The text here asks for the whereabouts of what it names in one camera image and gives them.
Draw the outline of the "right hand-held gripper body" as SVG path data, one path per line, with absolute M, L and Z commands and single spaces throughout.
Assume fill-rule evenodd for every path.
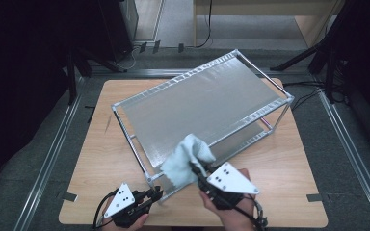
M 234 209 L 246 194 L 260 193 L 255 184 L 231 163 L 223 163 L 212 174 L 205 173 L 205 176 L 201 173 L 198 186 L 218 210 Z

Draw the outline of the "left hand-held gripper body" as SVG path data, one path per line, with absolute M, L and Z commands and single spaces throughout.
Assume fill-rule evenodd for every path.
M 128 228 L 142 215 L 148 214 L 152 201 L 145 201 L 146 191 L 132 192 L 126 183 L 122 183 L 109 204 L 104 218 L 122 228 Z

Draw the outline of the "light blue waffle cloth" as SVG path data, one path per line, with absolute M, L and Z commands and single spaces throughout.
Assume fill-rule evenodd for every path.
M 211 164 L 216 161 L 206 142 L 193 134 L 187 135 L 165 160 L 160 169 L 175 187 L 183 187 L 198 180 L 192 172 L 194 164 L 205 176 L 201 163 Z

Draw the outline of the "grey two-tier shelf rack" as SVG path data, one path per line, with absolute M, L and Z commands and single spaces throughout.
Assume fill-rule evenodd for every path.
M 233 50 L 112 106 L 145 179 L 163 200 L 179 192 L 161 165 L 187 135 L 208 144 L 218 167 L 272 134 L 294 96 Z

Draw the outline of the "person's left hand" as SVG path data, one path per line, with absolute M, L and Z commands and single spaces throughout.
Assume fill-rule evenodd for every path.
M 130 227 L 123 228 L 116 226 L 111 218 L 105 218 L 102 223 L 101 231 L 138 231 L 142 228 L 148 219 L 149 214 L 144 214 L 140 216 Z

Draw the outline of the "person's right hand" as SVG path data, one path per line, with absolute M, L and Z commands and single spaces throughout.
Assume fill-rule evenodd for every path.
M 256 231 L 254 224 L 245 215 L 236 210 L 218 210 L 205 192 L 199 191 L 198 193 L 204 207 L 219 217 L 225 231 Z M 237 207 L 252 216 L 254 205 L 254 196 L 249 198 L 246 194 Z

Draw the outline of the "black metal stand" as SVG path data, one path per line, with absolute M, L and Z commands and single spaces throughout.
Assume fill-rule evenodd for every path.
M 68 92 L 69 99 L 68 105 L 71 105 L 77 99 L 77 84 L 75 69 L 78 69 L 82 72 L 83 76 L 91 77 L 93 70 L 89 65 L 89 60 L 93 60 L 96 63 L 106 67 L 112 72 L 116 73 L 125 73 L 127 68 L 118 67 L 116 64 L 112 64 L 105 59 L 100 58 L 95 55 L 93 52 L 88 51 L 84 48 L 72 48 L 68 49 L 66 55 L 66 70 L 67 70 L 67 79 L 68 79 Z

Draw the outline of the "black tripod stand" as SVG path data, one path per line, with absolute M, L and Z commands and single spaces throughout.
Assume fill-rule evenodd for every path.
M 297 56 L 293 57 L 292 59 L 286 61 L 285 63 L 271 67 L 271 70 L 272 71 L 283 71 L 283 70 L 289 68 L 290 66 L 292 66 L 294 64 L 297 64 L 298 62 L 308 58 L 311 55 L 313 55 L 318 50 L 320 50 L 323 46 L 324 46 L 323 42 L 320 41 L 320 42 L 316 43 L 315 45 L 313 45 L 312 47 L 306 49 L 304 52 L 300 53 L 299 55 L 297 55 Z

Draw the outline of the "black computer tower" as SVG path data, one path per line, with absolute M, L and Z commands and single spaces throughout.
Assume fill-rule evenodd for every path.
M 116 61 L 133 50 L 139 20 L 135 0 L 98 0 L 98 3 Z

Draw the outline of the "light wooden desk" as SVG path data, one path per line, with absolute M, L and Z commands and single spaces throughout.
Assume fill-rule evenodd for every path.
M 346 0 L 193 0 L 194 39 L 198 15 L 293 15 L 308 47 L 324 37 Z

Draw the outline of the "black curtain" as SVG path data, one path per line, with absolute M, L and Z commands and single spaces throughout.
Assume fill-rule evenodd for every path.
M 89 2 L 0 0 L 0 171 L 72 89 L 72 24 Z

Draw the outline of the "aluminium floor rail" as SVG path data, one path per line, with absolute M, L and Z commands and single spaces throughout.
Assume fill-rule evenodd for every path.
M 67 107 L 66 113 L 63 116 L 62 122 L 56 132 L 53 142 L 51 142 L 50 148 L 45 156 L 37 179 L 32 189 L 28 193 L 26 202 L 22 207 L 13 231 L 27 231 L 29 229 L 33 216 L 40 204 L 41 197 L 53 171 L 53 167 L 57 162 L 59 153 L 66 138 L 66 134 L 78 110 L 80 101 L 81 94 L 78 93 L 73 102 Z
M 350 133 L 339 115 L 339 112 L 336 110 L 336 107 L 331 104 L 323 92 L 319 92 L 319 98 L 370 204 L 370 172 L 363 162 Z

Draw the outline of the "black frame stand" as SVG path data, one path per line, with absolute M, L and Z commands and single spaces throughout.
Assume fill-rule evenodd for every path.
M 343 77 L 344 95 L 370 143 L 370 0 L 345 0 L 309 70 Z

